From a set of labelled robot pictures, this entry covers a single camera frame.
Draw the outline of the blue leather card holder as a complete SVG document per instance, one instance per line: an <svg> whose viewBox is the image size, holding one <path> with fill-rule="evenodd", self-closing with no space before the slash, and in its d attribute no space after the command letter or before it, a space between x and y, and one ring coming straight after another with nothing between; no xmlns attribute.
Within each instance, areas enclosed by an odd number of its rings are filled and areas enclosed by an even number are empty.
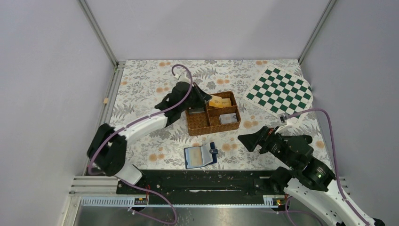
<svg viewBox="0 0 399 226"><path fill-rule="evenodd" d="M214 142L202 146L184 148L184 164L186 169L202 168L217 163L218 149Z"/></svg>

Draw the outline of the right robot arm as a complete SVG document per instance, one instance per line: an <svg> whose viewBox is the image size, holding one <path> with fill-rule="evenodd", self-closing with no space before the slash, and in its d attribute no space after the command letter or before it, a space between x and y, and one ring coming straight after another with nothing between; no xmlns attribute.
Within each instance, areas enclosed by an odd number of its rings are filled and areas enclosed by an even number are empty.
<svg viewBox="0 0 399 226"><path fill-rule="evenodd" d="M249 152L260 146L260 154L270 153L284 163L267 183L274 193L287 193L331 226L384 225L353 204L334 172L313 156L311 136L284 136L277 130L264 126L256 133L238 136Z"/></svg>

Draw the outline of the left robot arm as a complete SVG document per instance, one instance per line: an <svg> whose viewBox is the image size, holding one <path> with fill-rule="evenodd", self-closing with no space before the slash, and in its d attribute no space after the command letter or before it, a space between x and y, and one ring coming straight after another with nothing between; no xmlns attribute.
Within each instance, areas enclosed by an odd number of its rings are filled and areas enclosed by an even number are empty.
<svg viewBox="0 0 399 226"><path fill-rule="evenodd" d="M143 192L146 181L142 172L126 161L127 148L140 138L173 124L184 111L205 107L211 98L196 83L181 81L147 115L125 126L102 124L87 151L88 173L92 175L92 166L96 165L106 176L124 181L132 192Z"/></svg>

